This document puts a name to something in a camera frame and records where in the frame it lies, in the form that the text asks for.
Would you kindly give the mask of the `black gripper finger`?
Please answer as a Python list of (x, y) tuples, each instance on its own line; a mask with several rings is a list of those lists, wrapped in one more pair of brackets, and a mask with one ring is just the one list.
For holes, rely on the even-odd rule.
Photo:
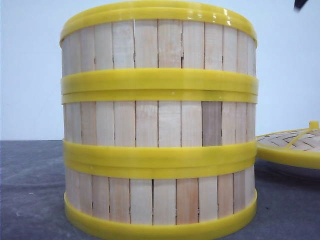
[(295, 0), (294, 1), (294, 9), (296, 11), (300, 11), (304, 5), (307, 3), (308, 0)]

